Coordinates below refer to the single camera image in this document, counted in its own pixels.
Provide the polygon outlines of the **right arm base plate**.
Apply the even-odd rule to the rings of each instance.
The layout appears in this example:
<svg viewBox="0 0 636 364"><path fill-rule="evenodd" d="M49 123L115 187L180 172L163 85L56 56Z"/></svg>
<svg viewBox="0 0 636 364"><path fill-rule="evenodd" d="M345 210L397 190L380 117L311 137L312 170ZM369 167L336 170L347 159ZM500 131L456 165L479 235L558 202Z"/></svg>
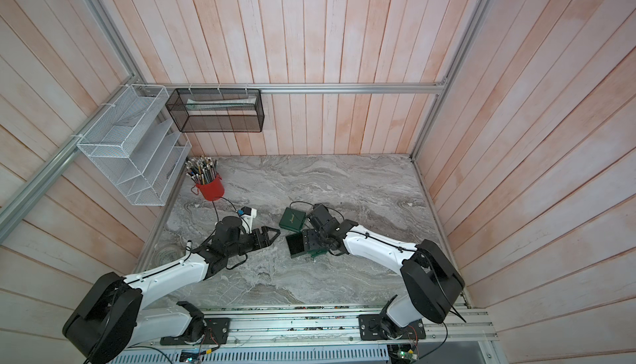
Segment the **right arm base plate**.
<svg viewBox="0 0 636 364"><path fill-rule="evenodd" d="M426 338L421 320L401 328L394 324L388 316L381 314L361 314L358 317L359 336L363 341L412 340L418 342Z"/></svg>

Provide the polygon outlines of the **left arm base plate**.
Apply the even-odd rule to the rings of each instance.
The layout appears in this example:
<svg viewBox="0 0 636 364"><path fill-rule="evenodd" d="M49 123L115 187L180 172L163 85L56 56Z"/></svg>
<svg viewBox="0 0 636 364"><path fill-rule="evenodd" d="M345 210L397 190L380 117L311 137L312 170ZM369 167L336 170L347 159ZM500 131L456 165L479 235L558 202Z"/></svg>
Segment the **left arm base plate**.
<svg viewBox="0 0 636 364"><path fill-rule="evenodd" d="M184 334L160 339L162 346L210 344L220 346L227 343L230 318L196 319Z"/></svg>

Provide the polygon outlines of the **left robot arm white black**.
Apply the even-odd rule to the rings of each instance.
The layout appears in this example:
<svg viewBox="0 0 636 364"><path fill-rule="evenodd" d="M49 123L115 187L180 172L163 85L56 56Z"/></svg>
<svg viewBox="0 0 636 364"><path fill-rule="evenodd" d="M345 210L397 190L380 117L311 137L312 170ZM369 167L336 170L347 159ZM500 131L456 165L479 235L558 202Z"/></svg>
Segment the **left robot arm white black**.
<svg viewBox="0 0 636 364"><path fill-rule="evenodd" d="M276 228L249 231L249 215L229 216L199 246L187 245L182 258L141 273L109 272L92 288L66 320L62 333L89 363L107 363L123 350L158 338L176 338L197 345L205 340L203 312L187 301L150 309L150 304L188 285L228 269L230 259L247 261L248 253L269 247Z"/></svg>

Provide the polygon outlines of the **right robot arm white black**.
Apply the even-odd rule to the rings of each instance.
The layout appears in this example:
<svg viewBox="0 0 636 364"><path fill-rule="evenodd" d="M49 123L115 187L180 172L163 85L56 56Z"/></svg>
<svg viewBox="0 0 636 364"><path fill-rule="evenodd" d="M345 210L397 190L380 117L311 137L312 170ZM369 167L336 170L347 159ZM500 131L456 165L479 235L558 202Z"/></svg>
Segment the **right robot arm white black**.
<svg viewBox="0 0 636 364"><path fill-rule="evenodd" d="M397 241L349 219L338 220L322 204L315 204L307 219L311 227L301 232L302 254L327 251L358 256L402 277L407 294L391 297L379 314L359 316L362 339L417 338L422 319L443 324L448 314L458 314L454 304L465 281L434 241Z"/></svg>

